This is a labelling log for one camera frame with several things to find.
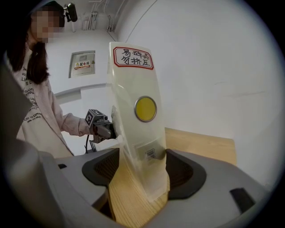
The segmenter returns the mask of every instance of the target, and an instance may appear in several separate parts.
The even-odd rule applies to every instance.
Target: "yellow circle sticker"
[[[156,103],[150,97],[140,97],[135,103],[134,111],[139,120],[149,122],[156,115]]]

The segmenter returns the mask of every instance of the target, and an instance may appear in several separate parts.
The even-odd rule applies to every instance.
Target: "plastic packaging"
[[[158,81],[148,49],[111,42],[108,83],[120,150],[149,201],[167,191],[166,143]]]

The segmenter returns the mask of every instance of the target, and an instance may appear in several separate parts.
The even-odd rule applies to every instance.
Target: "barcode label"
[[[151,161],[152,159],[155,159],[155,149],[152,148],[151,150],[146,152],[147,155],[147,161]]]

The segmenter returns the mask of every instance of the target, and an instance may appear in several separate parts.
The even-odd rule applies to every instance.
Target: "pink cardigan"
[[[85,119],[75,117],[71,113],[62,115],[62,109],[59,106],[55,95],[51,91],[51,86],[48,79],[39,85],[33,83],[33,87],[35,92],[35,100],[39,106],[39,109],[41,110],[43,118],[45,118],[48,125],[53,129],[53,131],[58,135],[65,145],[66,142],[61,134],[62,131],[66,131],[70,135],[77,136],[93,134],[85,122]],[[22,127],[19,129],[17,139],[25,141]]]

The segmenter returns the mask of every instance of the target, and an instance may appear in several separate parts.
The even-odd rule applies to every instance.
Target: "gray machine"
[[[16,140],[31,103],[3,64],[0,74],[2,166],[24,208],[46,227],[121,227],[101,213],[109,204],[119,149],[54,159]],[[110,123],[101,124],[110,136],[110,128],[102,128]],[[265,203],[264,188],[231,164],[181,151],[167,150],[166,156],[169,201],[145,227],[240,227]]]

